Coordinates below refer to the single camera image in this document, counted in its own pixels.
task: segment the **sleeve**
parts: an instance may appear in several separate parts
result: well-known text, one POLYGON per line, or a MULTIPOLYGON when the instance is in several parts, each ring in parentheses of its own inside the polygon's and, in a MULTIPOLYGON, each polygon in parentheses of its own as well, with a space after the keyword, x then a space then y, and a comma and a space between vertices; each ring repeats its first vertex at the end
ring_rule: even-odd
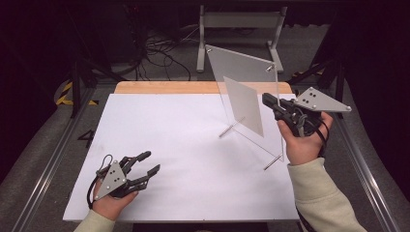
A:
POLYGON ((115 221, 90 210, 87 217, 76 227, 74 232, 111 232, 114 224, 115 221))
POLYGON ((349 200, 323 167, 324 161, 319 158, 301 165, 288 165, 304 230, 365 231, 357 222, 349 200))

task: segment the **white paper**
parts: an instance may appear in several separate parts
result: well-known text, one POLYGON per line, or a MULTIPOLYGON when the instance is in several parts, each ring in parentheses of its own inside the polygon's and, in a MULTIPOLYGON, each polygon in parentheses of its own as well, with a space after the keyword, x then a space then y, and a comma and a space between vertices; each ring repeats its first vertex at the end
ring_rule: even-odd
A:
MULTIPOLYGON (((272 110, 262 104, 260 111, 264 131, 276 135, 272 143, 280 150, 272 110)), ((63 219, 87 215, 87 189, 105 155, 120 160, 145 151, 151 157, 136 163, 128 179, 146 175, 157 164, 161 170, 119 220, 297 219, 287 159, 264 171, 273 157, 236 131, 220 139, 227 126, 220 95, 111 95, 63 219)))

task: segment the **triangular metal plate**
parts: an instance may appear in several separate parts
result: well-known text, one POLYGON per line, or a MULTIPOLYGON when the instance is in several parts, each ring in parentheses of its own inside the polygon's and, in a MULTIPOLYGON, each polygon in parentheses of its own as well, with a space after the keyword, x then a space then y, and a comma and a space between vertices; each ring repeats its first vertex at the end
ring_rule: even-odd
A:
POLYGON ((295 104, 311 111, 350 112, 352 108, 321 93, 313 87, 308 88, 296 100, 295 104))
POLYGON ((123 173, 123 169, 118 161, 115 160, 109 167, 109 170, 102 181, 102 186, 100 187, 99 192, 97 192, 96 200, 101 199, 118 187, 122 186, 126 181, 127 179, 123 173))

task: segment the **human hand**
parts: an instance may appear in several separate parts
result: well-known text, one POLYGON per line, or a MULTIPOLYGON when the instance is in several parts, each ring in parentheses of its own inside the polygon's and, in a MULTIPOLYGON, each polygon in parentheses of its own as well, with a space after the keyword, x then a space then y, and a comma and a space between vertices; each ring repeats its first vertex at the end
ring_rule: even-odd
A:
MULTIPOLYGON (((323 123, 330 128, 332 126, 333 118, 325 112, 322 112, 321 117, 323 119, 323 123)), ((311 136, 295 137, 292 130, 287 127, 284 121, 279 120, 278 127, 280 133, 286 141, 286 154, 291 165, 304 164, 317 159, 317 155, 322 148, 322 139, 320 139, 317 132, 311 136)), ((326 127, 321 125, 319 129, 326 138, 328 136, 326 127)))
MULTIPOLYGON (((98 180, 94 187, 93 197, 96 197, 101 185, 102 182, 98 180)), ((93 211, 105 218, 115 221, 124 208, 126 208, 137 195, 138 191, 133 191, 123 198, 114 198, 110 195, 106 195, 100 200, 93 202, 93 211)))

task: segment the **transparent plastic sheet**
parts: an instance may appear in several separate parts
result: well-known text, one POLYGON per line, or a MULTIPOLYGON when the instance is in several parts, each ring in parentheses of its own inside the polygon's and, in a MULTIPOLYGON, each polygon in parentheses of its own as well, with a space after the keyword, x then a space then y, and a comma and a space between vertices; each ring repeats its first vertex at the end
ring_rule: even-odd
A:
POLYGON ((278 97, 274 62, 206 45, 206 51, 227 117, 227 129, 236 131, 269 154, 284 161, 282 137, 274 113, 262 103, 262 94, 278 97))

